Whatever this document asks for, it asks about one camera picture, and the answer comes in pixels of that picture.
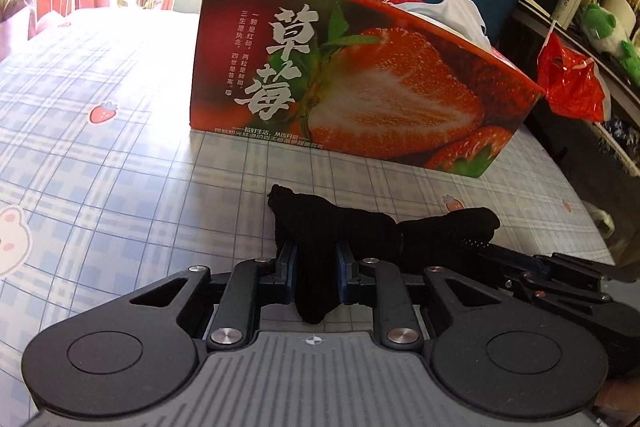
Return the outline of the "black knit glove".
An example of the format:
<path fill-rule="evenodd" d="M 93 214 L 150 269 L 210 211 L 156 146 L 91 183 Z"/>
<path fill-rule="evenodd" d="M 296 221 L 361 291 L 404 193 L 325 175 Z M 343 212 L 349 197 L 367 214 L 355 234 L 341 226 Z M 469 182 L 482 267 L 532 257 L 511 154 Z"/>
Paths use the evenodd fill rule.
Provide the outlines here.
<path fill-rule="evenodd" d="M 485 207 L 395 221 L 382 212 L 340 207 L 274 184 L 268 194 L 279 253 L 291 254 L 288 288 L 300 318 L 318 324 L 347 300 L 347 265 L 367 258 L 420 274 L 465 243 L 488 243 L 500 228 Z"/>

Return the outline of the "dark shelf unit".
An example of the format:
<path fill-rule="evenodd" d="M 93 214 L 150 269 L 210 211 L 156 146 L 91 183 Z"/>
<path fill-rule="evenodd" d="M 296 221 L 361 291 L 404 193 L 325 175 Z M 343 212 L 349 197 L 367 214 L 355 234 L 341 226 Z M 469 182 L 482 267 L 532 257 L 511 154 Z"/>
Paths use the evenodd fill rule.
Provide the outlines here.
<path fill-rule="evenodd" d="M 527 126 L 623 267 L 639 261 L 638 1 L 518 0 L 498 38 L 544 89 Z"/>

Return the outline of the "checked strawberry tablecloth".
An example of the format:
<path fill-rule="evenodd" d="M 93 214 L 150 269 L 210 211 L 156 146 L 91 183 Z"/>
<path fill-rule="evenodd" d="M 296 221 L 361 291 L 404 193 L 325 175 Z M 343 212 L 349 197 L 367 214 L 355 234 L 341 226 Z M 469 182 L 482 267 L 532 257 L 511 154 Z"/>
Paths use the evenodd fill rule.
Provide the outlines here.
<path fill-rule="evenodd" d="M 21 357 L 41 329 L 191 265 L 273 256 L 273 184 L 397 220 L 487 207 L 525 254 L 611 255 L 526 129 L 477 179 L 215 133 L 189 124 L 198 17 L 90 9 L 1 65 L 1 202 L 29 255 L 1 280 L 1 421 L 35 412 Z"/>

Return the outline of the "red plastic bag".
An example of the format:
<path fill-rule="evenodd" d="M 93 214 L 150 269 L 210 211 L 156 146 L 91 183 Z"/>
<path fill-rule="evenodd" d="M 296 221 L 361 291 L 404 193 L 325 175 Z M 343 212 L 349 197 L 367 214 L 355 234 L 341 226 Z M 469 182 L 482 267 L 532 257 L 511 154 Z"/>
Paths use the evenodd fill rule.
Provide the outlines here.
<path fill-rule="evenodd" d="M 537 57 L 537 83 L 555 115 L 598 124 L 611 118 L 611 93 L 598 64 L 564 46 L 555 31 Z"/>

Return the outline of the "green plush toy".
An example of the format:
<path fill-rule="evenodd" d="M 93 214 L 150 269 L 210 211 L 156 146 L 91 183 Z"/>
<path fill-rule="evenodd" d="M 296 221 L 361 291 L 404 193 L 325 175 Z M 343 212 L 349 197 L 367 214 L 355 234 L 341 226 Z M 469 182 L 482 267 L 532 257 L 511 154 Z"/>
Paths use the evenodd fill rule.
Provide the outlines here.
<path fill-rule="evenodd" d="M 582 12 L 580 28 L 593 49 L 611 55 L 629 80 L 638 87 L 639 55 L 615 15 L 598 4 L 588 4 Z"/>

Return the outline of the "white cloth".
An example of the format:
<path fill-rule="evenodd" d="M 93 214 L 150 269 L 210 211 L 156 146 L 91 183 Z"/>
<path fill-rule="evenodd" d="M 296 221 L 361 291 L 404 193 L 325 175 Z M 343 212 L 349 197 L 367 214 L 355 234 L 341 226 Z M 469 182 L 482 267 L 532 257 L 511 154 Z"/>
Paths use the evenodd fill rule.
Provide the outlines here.
<path fill-rule="evenodd" d="M 484 18 L 472 0 L 442 0 L 436 3 L 422 0 L 380 1 L 428 20 L 430 23 L 472 42 L 486 52 L 492 52 L 491 43 L 486 35 Z"/>

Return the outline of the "red strawberry cardboard box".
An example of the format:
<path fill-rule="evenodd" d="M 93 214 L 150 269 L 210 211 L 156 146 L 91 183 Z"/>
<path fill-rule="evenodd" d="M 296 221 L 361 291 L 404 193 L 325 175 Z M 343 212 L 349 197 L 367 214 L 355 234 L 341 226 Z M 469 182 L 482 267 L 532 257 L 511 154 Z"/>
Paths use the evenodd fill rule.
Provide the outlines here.
<path fill-rule="evenodd" d="M 477 178 L 541 95 L 380 0 L 202 0 L 190 123 Z"/>

